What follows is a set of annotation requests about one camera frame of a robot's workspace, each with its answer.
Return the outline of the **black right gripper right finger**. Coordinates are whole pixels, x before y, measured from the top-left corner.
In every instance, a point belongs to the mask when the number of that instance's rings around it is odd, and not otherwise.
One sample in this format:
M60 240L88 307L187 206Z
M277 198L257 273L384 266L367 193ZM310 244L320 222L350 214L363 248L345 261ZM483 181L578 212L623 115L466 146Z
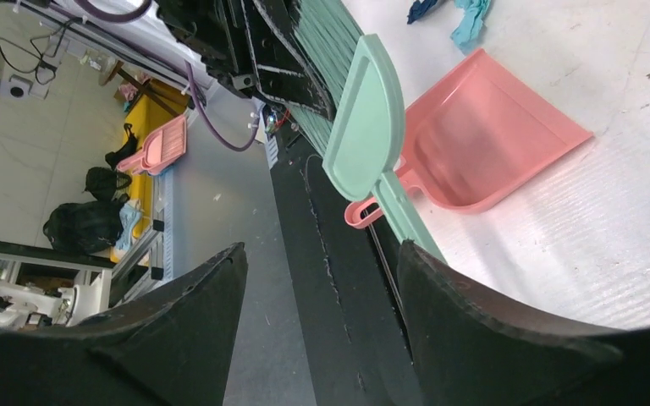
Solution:
M427 405L650 405L650 327L554 315L452 269L411 241L399 294Z

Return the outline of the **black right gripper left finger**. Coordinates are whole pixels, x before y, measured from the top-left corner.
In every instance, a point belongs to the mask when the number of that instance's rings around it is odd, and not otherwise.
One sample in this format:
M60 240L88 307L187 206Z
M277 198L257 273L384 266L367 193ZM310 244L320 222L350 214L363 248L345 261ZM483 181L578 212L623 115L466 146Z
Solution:
M0 328L0 405L220 405L248 262L235 243L76 326Z

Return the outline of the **pink plastic dustpan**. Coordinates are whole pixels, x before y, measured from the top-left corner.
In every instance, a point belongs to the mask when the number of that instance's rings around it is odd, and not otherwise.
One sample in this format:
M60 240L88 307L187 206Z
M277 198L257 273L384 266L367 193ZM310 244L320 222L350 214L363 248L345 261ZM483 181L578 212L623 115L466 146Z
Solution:
M405 115L403 188L464 214L490 209L593 136L482 48Z

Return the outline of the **green hand brush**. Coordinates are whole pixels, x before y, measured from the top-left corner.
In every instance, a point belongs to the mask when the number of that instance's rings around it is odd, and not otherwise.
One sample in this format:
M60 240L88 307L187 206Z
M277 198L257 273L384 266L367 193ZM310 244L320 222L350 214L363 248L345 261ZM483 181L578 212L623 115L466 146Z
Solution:
M298 1L295 39L336 104L332 119L290 109L335 189L347 200L376 200L400 242L443 258L394 172L405 140L405 105L391 57L340 1Z

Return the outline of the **black bag on floor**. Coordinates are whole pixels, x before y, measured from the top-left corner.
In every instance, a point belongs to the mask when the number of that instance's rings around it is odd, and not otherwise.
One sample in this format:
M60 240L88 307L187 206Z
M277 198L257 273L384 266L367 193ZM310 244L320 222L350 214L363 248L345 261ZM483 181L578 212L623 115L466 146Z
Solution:
M85 176L84 191L93 200L63 203L54 209L42 233L56 251L92 255L116 245L124 232L120 218L129 201L132 178L109 167L92 167Z

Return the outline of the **light blue paper scrap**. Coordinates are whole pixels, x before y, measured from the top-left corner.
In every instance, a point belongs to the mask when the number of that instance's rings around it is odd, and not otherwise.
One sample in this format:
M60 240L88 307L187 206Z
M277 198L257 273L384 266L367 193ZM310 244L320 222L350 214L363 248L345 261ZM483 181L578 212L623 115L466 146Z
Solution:
M480 34L484 19L490 9L490 0L454 0L457 9L463 11L462 20L450 35L455 46L463 53L469 54L480 43Z

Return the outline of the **dark blue paper scrap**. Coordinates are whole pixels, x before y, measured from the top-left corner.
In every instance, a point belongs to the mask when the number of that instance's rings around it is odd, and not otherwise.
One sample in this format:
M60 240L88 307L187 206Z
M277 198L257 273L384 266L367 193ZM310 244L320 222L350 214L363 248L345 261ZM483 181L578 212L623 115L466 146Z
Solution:
M436 10L441 0L414 0L407 14L407 24L412 25L416 21L427 17Z

